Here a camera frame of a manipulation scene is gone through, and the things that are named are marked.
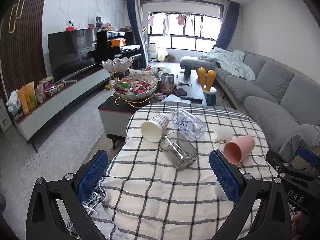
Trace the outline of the person's hand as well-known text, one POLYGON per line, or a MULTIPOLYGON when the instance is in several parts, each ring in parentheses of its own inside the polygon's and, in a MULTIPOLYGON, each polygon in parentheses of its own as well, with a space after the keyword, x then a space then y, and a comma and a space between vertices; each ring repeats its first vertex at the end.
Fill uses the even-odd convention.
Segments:
POLYGON ((292 240, 297 240, 300 238, 308 222, 309 218, 302 212, 298 211, 298 213, 294 215, 291 220, 292 240))

